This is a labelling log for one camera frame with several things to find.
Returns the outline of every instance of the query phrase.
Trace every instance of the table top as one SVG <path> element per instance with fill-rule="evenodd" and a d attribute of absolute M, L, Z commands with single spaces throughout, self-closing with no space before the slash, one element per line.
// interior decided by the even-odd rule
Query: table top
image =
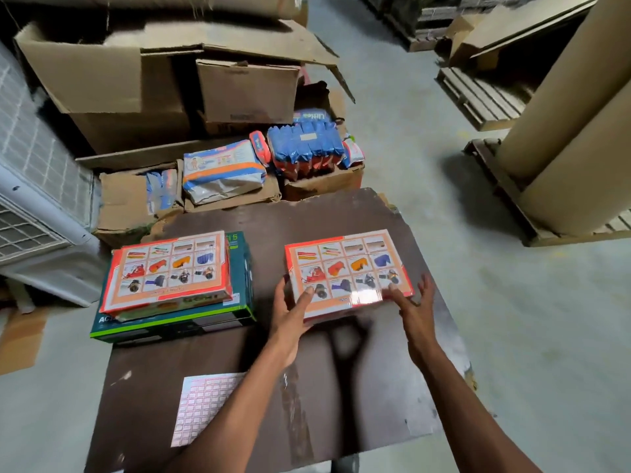
<path fill-rule="evenodd" d="M 266 327 L 274 287 L 287 271 L 286 244 L 381 229 L 388 229 L 415 285 L 427 264 L 401 215 L 372 189 L 182 214 L 160 238 L 243 231 L 252 252 L 255 313 Z M 470 362 L 439 290 L 434 315 L 438 341 L 464 374 Z M 164 465 L 180 451 L 170 443 L 183 378 L 244 372 L 265 340 L 266 330 L 253 326 L 114 348 L 85 472 Z M 438 429 L 427 384 L 409 359 L 398 309 L 384 302 L 318 324 L 303 336 L 296 362 L 272 395 L 247 470 L 287 471 Z"/>

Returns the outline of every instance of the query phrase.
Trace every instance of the teal box with green stripe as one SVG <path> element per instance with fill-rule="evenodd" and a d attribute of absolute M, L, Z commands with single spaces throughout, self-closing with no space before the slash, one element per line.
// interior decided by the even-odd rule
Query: teal box with green stripe
<path fill-rule="evenodd" d="M 111 344 L 132 345 L 254 324 L 250 248 L 241 231 L 226 233 L 226 238 L 230 247 L 231 300 L 128 322 L 97 312 L 90 336 Z"/>

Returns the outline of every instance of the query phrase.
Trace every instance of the lime green stripe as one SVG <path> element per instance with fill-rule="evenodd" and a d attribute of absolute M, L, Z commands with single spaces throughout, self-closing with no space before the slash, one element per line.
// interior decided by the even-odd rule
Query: lime green stripe
<path fill-rule="evenodd" d="M 248 305 L 238 306 L 237 308 L 234 308 L 234 307 L 223 308 L 221 310 L 217 310 L 213 312 L 211 315 L 216 315 L 218 313 L 234 312 L 235 310 L 242 309 L 243 307 L 245 307 L 245 309 L 250 313 L 250 317 L 254 318 L 254 315 L 252 314 L 252 310 L 250 310 L 250 307 Z M 138 330 L 139 328 L 161 326 L 163 324 L 172 324 L 173 322 L 177 322 L 179 320 L 190 320 L 191 318 L 199 318 L 199 317 L 209 317 L 208 312 L 192 313 L 190 315 L 183 315 L 182 317 L 165 318 L 164 320 L 155 320 L 153 322 L 148 322 L 146 324 L 142 324 L 139 326 L 122 326 L 122 327 L 112 328 L 110 330 L 105 330 L 104 332 L 92 332 L 90 334 L 90 337 L 94 338 L 94 337 L 101 337 L 103 335 L 118 334 L 120 332 L 128 332 L 130 330 Z"/>

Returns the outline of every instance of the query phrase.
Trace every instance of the gray floor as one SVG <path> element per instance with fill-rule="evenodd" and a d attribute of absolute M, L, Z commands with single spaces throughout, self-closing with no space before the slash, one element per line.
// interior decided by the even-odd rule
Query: gray floor
<path fill-rule="evenodd" d="M 543 470 L 628 470 L 631 241 L 523 247 L 460 153 L 480 134 L 434 81 L 436 55 L 407 54 L 358 0 L 309 2 L 309 27 L 342 57 L 357 98 L 347 124 L 368 157 L 363 184 L 411 226 L 482 400 Z M 83 470 L 109 354 L 87 338 L 93 312 L 53 312 L 37 365 L 0 376 L 0 471 Z M 366 473 L 456 471 L 444 435 L 361 462 Z"/>

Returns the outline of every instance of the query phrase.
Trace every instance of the metal grille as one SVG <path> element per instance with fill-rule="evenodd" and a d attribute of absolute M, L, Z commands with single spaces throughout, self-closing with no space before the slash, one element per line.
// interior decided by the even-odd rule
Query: metal grille
<path fill-rule="evenodd" d="M 0 163 L 89 227 L 93 174 L 75 162 L 37 110 L 17 61 L 0 44 Z"/>
<path fill-rule="evenodd" d="M 67 244 L 66 240 L 0 197 L 0 263 Z"/>

